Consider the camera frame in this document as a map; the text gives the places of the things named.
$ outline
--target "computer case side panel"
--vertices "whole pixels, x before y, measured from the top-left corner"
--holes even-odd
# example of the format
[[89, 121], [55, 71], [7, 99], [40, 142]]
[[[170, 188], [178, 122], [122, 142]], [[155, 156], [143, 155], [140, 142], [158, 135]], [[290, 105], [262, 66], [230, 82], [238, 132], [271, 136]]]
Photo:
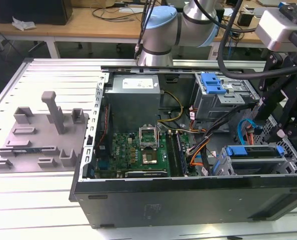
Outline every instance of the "computer case side panel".
[[297, 207], [297, 177], [78, 182], [92, 228], [277, 220]]

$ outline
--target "black cable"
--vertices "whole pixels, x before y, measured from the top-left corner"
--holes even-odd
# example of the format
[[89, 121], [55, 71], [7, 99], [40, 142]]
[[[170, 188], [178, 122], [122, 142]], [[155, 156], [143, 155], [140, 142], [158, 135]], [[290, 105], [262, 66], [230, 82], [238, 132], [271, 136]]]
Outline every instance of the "black cable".
[[136, 46], [135, 46], [134, 59], [137, 58], [137, 54], [138, 54], [138, 51], [139, 51], [139, 47], [140, 47], [142, 38], [143, 38], [143, 36], [144, 36], [145, 30], [146, 30], [146, 28], [147, 28], [147, 25], [148, 25], [148, 23], [149, 23], [151, 14], [152, 14], [152, 12], [153, 12], [153, 8], [154, 8], [154, 6], [155, 6], [156, 0], [153, 0], [152, 5], [151, 5], [151, 2], [152, 2], [152, 0], [150, 0], [149, 3], [148, 3], [148, 5], [147, 5], [147, 11], [146, 11], [146, 13], [145, 13], [144, 20], [143, 20], [143, 21], [145, 21], [145, 23], [144, 23], [144, 25], [141, 27], [141, 30], [140, 30], [140, 33], [139, 33], [139, 37], [138, 37], [138, 40], [137, 40], [137, 44], [136, 44]]
[[150, 11], [149, 11], [148, 17], [146, 18], [146, 16], [145, 16], [145, 24], [144, 24], [144, 28], [143, 28], [143, 30], [142, 30], [142, 34], [141, 34], [141, 36], [140, 36], [140, 39], [139, 39], [139, 41], [137, 41], [138, 44], [141, 43], [142, 38], [143, 38], [143, 35], [144, 35], [144, 33], [145, 33], [145, 30], [147, 29], [147, 25], [148, 25], [148, 23], [149, 23], [151, 14], [152, 14], [153, 9], [154, 9], [154, 6], [155, 6], [155, 2], [156, 2], [156, 0], [153, 0], [151, 9], [150, 9], [150, 5], [148, 5], [148, 10], [147, 10], [147, 11], [149, 11], [149, 10], [150, 10]]
[[[209, 13], [207, 11], [204, 10], [204, 8], [201, 6], [201, 4], [199, 3], [198, 0], [194, 0], [194, 3], [196, 4], [196, 6], [198, 7], [198, 9], [209, 19], [211, 20], [215, 25], [219, 26], [222, 29], [227, 29], [228, 26], [225, 24], [222, 24], [218, 21], [216, 21], [211, 15], [209, 15]], [[235, 33], [252, 33], [255, 31], [256, 28], [250, 28], [250, 29], [232, 29], [232, 27], [230, 28], [231, 32], [235, 32]]]
[[12, 46], [12, 48], [18, 53], [18, 55], [20, 55], [24, 59], [24, 56], [16, 49], [16, 47], [10, 42], [10, 40], [8, 40], [1, 32], [0, 35]]
[[95, 10], [92, 11], [92, 15], [98, 19], [102, 19], [102, 20], [123, 20], [124, 18], [127, 18], [127, 17], [130, 17], [130, 16], [134, 16], [134, 15], [137, 15], [137, 14], [141, 14], [141, 12], [135, 12], [135, 13], [132, 13], [132, 14], [128, 14], [128, 15], [125, 15], [125, 16], [118, 16], [118, 17], [111, 17], [111, 18], [108, 18], [108, 17], [102, 17], [102, 16], [98, 16], [95, 14], [96, 11], [98, 10], [101, 10], [103, 8], [96, 8]]
[[230, 31], [232, 29], [232, 25], [234, 23], [234, 20], [238, 14], [239, 8], [242, 4], [243, 0], [238, 0], [236, 3], [236, 7], [234, 8], [234, 11], [232, 13], [232, 16], [230, 17], [230, 20], [228, 21], [227, 28], [224, 32], [223, 38], [220, 42], [219, 48], [218, 48], [218, 57], [217, 57], [217, 63], [219, 66], [220, 71], [228, 78], [237, 79], [237, 80], [258, 80], [261, 78], [277, 78], [280, 76], [286, 76], [291, 74], [297, 73], [297, 66], [291, 66], [291, 67], [285, 67], [281, 69], [276, 70], [269, 70], [269, 71], [263, 71], [263, 72], [256, 72], [256, 73], [236, 73], [236, 72], [230, 72], [224, 64], [223, 59], [223, 52], [225, 44], [229, 38]]

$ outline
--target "black box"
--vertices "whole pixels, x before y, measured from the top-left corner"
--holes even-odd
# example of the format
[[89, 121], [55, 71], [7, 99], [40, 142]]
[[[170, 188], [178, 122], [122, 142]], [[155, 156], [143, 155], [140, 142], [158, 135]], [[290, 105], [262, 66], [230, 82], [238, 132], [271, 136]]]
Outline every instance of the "black box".
[[237, 20], [237, 24], [239, 26], [243, 26], [243, 27], [249, 27], [251, 22], [252, 22], [252, 18], [253, 18], [254, 14], [253, 13], [245, 13], [245, 12], [241, 12], [239, 14], [238, 20]]
[[36, 24], [65, 25], [73, 12], [71, 0], [0, 0], [0, 24], [13, 18]]

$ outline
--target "black computer case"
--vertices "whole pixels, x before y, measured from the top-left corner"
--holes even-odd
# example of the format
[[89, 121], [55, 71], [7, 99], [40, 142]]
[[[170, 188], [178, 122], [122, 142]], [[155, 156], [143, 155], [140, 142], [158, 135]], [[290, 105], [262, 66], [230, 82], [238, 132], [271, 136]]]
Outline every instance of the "black computer case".
[[0, 0], [0, 24], [13, 17], [36, 24], [65, 25], [73, 12], [71, 0]]

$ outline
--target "metal slotted table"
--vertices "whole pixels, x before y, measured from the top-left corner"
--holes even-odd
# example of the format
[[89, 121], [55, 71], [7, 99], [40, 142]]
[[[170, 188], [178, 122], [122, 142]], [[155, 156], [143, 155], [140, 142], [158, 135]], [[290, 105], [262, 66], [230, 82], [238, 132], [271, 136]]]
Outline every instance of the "metal slotted table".
[[[176, 66], [216, 67], [215, 61], [178, 60]], [[228, 66], [260, 71], [264, 62], [230, 61]], [[100, 65], [130, 65], [133, 60], [34, 59], [24, 62], [0, 94], [0, 146], [18, 106], [45, 113], [43, 91], [55, 91], [64, 113], [83, 108], [91, 114]], [[0, 174], [0, 239], [243, 239], [297, 240], [297, 208], [272, 222], [240, 222], [94, 230], [77, 202], [69, 201], [73, 172]]]

